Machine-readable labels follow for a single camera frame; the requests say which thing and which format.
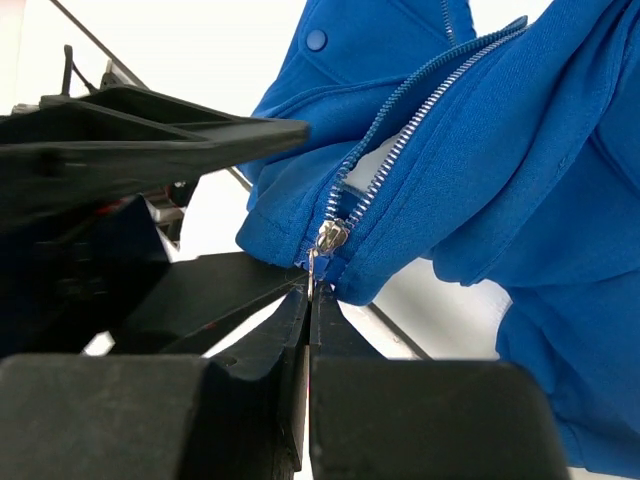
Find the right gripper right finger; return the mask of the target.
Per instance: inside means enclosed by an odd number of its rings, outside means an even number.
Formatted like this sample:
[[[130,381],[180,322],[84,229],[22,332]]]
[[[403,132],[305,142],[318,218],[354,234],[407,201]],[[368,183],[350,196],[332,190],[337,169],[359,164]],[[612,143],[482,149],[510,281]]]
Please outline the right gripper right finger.
[[[309,454],[316,479],[382,479],[378,431],[387,363],[346,319],[333,291],[319,287],[310,313]]]

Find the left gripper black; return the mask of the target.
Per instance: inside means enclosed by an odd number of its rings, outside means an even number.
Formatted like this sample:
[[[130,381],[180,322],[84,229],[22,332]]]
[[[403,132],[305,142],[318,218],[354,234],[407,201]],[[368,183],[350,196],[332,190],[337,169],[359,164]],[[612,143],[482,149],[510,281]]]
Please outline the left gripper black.
[[[242,252],[170,263],[139,195],[72,209],[287,152],[309,132],[133,86],[3,119],[1,355],[78,353],[106,335],[112,354],[202,354],[305,284]]]

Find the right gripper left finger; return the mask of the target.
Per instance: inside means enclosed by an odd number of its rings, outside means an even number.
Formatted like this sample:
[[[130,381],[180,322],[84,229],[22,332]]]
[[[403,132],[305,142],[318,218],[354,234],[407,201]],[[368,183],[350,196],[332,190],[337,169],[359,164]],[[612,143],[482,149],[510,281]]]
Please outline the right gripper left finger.
[[[305,288],[210,358],[181,479],[291,479],[301,468],[306,409]]]

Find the blue zip jacket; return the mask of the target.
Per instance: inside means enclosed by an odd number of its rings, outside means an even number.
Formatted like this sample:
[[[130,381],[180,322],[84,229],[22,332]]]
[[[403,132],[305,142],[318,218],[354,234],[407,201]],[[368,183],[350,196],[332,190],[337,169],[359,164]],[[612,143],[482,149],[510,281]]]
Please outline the blue zip jacket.
[[[301,147],[241,166],[237,244],[363,305],[417,258],[510,297],[499,356],[574,467],[639,474],[639,5],[554,1],[478,36],[465,1],[310,1],[258,117]]]

